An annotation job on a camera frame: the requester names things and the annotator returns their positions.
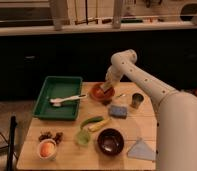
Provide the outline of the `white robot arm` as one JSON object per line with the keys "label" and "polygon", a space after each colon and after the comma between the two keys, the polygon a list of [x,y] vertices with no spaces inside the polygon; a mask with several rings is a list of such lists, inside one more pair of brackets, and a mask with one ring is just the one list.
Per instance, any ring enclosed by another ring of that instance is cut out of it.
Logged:
{"label": "white robot arm", "polygon": [[107,80],[127,76],[150,97],[158,124],[156,171],[197,171],[197,97],[141,70],[136,61],[132,49],[113,54]]}

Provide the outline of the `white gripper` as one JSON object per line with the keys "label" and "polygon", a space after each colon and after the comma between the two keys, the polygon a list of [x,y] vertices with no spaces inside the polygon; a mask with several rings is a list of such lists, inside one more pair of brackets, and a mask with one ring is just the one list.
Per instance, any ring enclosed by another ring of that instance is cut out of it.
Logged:
{"label": "white gripper", "polygon": [[113,65],[111,65],[108,68],[105,76],[105,85],[107,87],[114,87],[120,82],[122,77],[123,74],[118,69],[116,69]]}

